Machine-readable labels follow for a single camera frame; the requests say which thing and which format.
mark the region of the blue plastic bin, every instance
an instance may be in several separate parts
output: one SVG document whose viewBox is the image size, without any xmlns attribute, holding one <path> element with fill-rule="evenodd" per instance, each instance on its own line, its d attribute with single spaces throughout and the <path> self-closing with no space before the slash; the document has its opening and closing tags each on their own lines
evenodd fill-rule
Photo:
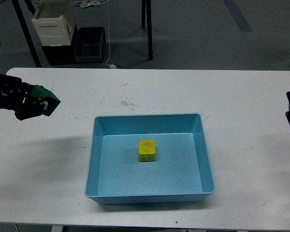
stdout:
<svg viewBox="0 0 290 232">
<path fill-rule="evenodd" d="M 155 161 L 139 161 L 141 139 L 155 140 Z M 87 197 L 100 204 L 190 202 L 214 191 L 199 114 L 94 119 Z"/>
</svg>

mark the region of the yellow cube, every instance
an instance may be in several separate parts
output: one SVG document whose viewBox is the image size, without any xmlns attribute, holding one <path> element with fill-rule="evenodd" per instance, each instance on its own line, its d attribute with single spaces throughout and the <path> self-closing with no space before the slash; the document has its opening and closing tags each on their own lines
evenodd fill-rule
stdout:
<svg viewBox="0 0 290 232">
<path fill-rule="evenodd" d="M 154 139 L 139 140 L 139 160 L 155 161 L 156 159 L 156 145 Z"/>
</svg>

